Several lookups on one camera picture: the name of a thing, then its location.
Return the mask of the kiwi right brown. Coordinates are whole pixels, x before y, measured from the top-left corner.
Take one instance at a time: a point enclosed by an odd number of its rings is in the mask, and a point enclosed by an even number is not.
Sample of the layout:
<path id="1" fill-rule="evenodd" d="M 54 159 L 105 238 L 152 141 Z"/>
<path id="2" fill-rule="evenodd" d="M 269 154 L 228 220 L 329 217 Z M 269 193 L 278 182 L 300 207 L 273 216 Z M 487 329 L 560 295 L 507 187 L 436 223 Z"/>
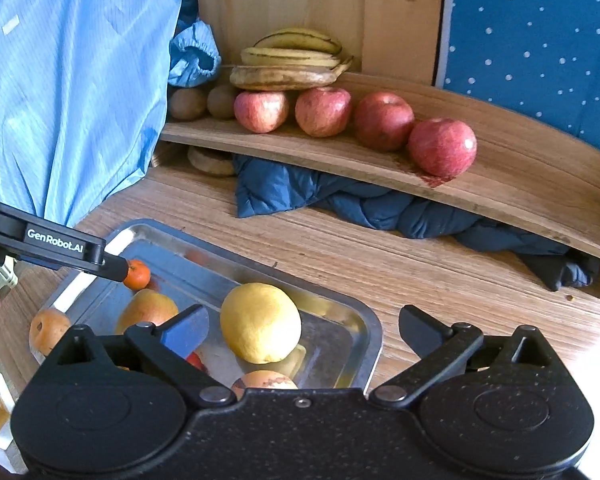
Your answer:
<path id="1" fill-rule="evenodd" d="M 231 84 L 218 84 L 212 88 L 207 98 L 210 115 L 216 119 L 229 120 L 235 117 L 234 102 L 238 90 Z"/>

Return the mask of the yellow lemon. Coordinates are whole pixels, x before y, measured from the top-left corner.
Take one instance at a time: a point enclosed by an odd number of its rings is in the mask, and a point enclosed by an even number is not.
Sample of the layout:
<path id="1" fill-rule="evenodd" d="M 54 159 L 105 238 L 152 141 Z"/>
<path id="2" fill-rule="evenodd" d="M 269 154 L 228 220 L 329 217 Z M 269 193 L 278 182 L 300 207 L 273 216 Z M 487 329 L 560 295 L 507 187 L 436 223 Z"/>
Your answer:
<path id="1" fill-rule="evenodd" d="M 220 326 L 234 355 L 256 365 L 286 359 L 302 332 L 301 316 L 291 298 L 264 283 L 234 287 L 222 302 Z"/>

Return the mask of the red cherry tomato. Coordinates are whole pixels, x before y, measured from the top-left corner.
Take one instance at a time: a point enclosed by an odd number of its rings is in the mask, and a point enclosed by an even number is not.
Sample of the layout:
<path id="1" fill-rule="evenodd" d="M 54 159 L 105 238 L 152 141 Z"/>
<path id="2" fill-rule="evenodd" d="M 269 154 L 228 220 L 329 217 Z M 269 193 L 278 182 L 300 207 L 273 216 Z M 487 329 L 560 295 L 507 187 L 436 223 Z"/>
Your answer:
<path id="1" fill-rule="evenodd" d="M 204 363 L 201 361 L 201 358 L 198 356 L 198 354 L 193 351 L 187 358 L 186 361 L 189 362 L 189 364 L 192 364 L 193 367 L 196 367 L 197 370 L 201 370 L 203 373 L 205 373 L 207 371 L 206 367 L 204 366 Z"/>

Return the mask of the dark blue quilted cloth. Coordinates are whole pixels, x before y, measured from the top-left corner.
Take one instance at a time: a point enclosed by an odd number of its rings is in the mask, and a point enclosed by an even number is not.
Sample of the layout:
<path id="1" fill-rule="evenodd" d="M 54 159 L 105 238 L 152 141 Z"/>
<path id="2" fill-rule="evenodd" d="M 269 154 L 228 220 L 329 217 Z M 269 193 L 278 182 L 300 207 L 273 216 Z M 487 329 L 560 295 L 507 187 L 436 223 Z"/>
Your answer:
<path id="1" fill-rule="evenodd" d="M 376 184 L 245 155 L 233 157 L 240 218 L 306 207 L 411 240 L 453 237 L 475 252 L 512 252 L 553 292 L 594 284 L 600 259 L 481 214 Z"/>

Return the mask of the kiwi left brown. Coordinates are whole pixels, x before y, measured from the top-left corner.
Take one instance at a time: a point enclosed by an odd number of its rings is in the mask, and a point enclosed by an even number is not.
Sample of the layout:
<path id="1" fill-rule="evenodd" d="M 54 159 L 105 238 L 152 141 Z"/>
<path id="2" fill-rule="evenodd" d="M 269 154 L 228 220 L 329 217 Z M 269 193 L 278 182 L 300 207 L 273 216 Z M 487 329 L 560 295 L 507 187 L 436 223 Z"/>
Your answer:
<path id="1" fill-rule="evenodd" d="M 207 110 L 207 93 L 197 88 L 179 88 L 169 98 L 169 114 L 173 119 L 192 122 Z"/>

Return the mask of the round beige speckled melon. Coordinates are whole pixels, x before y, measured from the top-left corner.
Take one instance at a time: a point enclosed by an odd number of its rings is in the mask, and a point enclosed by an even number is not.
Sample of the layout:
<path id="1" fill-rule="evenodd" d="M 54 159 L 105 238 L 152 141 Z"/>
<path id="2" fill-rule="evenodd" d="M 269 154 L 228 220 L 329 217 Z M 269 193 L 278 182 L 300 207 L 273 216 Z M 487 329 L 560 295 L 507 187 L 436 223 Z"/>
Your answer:
<path id="1" fill-rule="evenodd" d="M 247 389 L 280 389 L 294 390 L 298 386 L 284 374 L 274 370 L 254 370 L 243 374 L 230 387 L 237 399 L 240 399 Z"/>

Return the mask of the yellow green mango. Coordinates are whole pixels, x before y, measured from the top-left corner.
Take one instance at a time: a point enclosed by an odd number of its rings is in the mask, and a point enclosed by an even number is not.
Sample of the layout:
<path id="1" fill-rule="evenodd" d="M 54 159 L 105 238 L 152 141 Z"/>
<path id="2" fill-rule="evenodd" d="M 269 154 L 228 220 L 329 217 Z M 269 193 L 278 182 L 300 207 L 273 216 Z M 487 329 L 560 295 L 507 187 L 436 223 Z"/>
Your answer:
<path id="1" fill-rule="evenodd" d="M 178 315 L 178 306 L 166 295 L 151 289 L 137 292 L 118 317 L 116 334 L 123 334 L 130 326 L 147 322 L 155 326 L 169 321 Z"/>

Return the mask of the banana bunch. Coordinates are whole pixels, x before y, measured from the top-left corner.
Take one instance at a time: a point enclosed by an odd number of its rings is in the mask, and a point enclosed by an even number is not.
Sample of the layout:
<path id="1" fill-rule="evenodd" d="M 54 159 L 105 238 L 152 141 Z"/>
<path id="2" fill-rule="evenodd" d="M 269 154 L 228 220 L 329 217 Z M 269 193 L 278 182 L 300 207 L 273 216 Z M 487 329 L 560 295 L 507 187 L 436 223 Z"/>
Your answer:
<path id="1" fill-rule="evenodd" d="M 240 52 L 230 83 L 242 90 L 290 91 L 333 84 L 354 56 L 335 37 L 319 30 L 286 27 L 269 32 Z"/>

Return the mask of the beige fruit under shelf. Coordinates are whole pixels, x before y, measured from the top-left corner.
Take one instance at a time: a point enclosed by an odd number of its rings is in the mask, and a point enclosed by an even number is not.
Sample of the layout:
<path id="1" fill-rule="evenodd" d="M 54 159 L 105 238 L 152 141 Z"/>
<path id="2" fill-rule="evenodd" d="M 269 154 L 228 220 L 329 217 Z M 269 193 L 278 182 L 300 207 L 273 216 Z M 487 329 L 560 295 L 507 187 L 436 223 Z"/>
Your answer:
<path id="1" fill-rule="evenodd" d="M 198 171 L 215 177 L 233 177 L 233 155 L 227 152 L 190 146 L 187 151 L 189 163 Z"/>

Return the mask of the metal baking tray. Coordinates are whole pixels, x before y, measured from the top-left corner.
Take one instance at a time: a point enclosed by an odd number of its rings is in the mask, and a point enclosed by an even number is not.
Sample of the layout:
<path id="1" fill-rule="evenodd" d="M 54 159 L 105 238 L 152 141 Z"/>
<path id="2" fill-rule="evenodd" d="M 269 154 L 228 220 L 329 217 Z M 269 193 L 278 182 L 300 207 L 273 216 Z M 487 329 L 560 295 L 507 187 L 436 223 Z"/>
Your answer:
<path id="1" fill-rule="evenodd" d="M 300 388 L 366 389 L 382 348 L 382 328 L 371 308 L 352 297 L 300 280 L 163 223 L 126 222 L 106 237 L 107 252 L 149 266 L 152 286 L 180 309 L 202 304 L 209 333 L 196 352 L 210 375 L 231 385 L 253 364 L 238 359 L 220 329 L 220 309 L 235 287 L 250 282 L 274 285 L 290 297 L 302 321 L 299 343 L 271 370 Z"/>

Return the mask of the red apple rightmost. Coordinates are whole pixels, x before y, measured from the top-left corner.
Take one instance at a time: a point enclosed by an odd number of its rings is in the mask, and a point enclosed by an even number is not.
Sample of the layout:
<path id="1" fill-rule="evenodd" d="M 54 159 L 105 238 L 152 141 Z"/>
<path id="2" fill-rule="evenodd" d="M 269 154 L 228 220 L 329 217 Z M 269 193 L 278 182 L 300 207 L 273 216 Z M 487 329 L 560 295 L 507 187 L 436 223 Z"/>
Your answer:
<path id="1" fill-rule="evenodd" d="M 440 178 L 455 178 L 474 163 L 478 140 L 467 124 L 451 118 L 431 118 L 417 124 L 407 142 L 411 160 Z"/>

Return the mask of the pale red apple leftmost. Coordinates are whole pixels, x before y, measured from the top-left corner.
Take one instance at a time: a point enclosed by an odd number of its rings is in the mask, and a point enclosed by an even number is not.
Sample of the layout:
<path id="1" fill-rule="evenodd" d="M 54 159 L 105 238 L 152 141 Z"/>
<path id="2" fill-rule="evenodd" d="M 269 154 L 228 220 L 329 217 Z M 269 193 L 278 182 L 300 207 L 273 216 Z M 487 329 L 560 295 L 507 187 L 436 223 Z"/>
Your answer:
<path id="1" fill-rule="evenodd" d="M 289 109 L 289 99 L 284 92 L 244 91 L 234 101 L 237 121 L 253 133 L 274 131 L 286 122 Z"/>

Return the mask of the wooden desk shelf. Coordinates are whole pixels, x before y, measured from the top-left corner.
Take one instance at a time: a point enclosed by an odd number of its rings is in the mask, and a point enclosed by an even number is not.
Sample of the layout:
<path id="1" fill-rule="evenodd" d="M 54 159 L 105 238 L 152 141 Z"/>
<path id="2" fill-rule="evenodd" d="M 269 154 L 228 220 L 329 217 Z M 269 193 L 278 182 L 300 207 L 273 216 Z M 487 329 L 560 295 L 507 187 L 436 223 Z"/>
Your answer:
<path id="1" fill-rule="evenodd" d="M 286 162 L 393 188 L 481 214 L 600 258 L 600 151 L 573 136 L 505 108 L 434 87 L 347 73 L 338 86 L 362 99 L 390 91 L 419 119 L 449 117 L 474 129 L 478 154 L 459 177 L 442 181 L 402 153 L 364 148 L 346 131 L 312 139 L 294 124 L 251 133 L 234 120 L 206 116 L 167 122 L 161 140 Z M 600 297 L 600 277 L 590 289 Z"/>

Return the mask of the small orange tangerine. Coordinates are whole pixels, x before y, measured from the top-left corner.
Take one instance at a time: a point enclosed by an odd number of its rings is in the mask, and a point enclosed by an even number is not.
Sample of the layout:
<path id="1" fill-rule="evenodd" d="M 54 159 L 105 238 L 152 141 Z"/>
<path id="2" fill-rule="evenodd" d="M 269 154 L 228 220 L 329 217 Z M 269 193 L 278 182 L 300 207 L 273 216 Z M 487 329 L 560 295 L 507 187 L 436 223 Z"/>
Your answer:
<path id="1" fill-rule="evenodd" d="M 151 272 L 148 265 L 142 260 L 132 259 L 128 261 L 128 273 L 123 280 L 123 285 L 128 289 L 138 290 L 147 287 L 151 280 Z"/>

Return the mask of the light blue garment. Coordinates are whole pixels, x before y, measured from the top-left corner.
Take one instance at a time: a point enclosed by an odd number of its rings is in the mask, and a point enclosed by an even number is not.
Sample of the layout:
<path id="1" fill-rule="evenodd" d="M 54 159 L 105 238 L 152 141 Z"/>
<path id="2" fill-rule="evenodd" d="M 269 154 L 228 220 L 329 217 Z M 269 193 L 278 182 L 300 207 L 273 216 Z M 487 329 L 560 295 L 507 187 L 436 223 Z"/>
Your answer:
<path id="1" fill-rule="evenodd" d="M 197 0 L 0 0 L 0 202 L 74 226 L 143 179 L 169 89 L 220 64 Z"/>

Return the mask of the kiwi brown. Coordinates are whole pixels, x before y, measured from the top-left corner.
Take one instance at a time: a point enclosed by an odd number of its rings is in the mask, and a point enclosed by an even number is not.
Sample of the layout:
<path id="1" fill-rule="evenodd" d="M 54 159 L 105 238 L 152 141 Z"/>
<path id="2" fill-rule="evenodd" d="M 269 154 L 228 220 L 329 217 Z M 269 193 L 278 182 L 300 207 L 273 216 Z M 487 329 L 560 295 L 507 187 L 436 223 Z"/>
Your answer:
<path id="1" fill-rule="evenodd" d="M 216 119 L 229 120 L 235 117 L 234 102 L 238 90 L 231 84 L 218 84 L 212 88 L 207 98 L 210 115 Z"/>
<path id="2" fill-rule="evenodd" d="M 173 119 L 192 122 L 207 110 L 207 93 L 197 88 L 179 88 L 169 98 L 169 114 Z"/>

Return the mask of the blue starry fabric wardrobe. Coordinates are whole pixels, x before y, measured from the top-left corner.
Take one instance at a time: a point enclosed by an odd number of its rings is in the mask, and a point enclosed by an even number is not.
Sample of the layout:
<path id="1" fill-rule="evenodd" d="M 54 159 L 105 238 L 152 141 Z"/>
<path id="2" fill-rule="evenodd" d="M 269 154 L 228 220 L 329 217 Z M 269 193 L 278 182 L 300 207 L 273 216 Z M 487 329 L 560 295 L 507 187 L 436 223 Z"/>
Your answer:
<path id="1" fill-rule="evenodd" d="M 443 0 L 434 84 L 600 150 L 600 0 Z"/>

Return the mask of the small beige speckled fruit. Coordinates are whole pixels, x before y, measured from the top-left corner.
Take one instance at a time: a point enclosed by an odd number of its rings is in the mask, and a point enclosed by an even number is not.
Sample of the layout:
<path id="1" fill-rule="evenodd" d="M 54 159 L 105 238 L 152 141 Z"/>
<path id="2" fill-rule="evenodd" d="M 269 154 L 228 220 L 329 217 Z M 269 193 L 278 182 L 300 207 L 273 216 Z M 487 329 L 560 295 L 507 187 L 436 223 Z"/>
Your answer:
<path id="1" fill-rule="evenodd" d="M 56 309 L 41 310 L 30 324 L 30 345 L 42 356 L 48 356 L 70 327 L 71 321 L 65 313 Z"/>

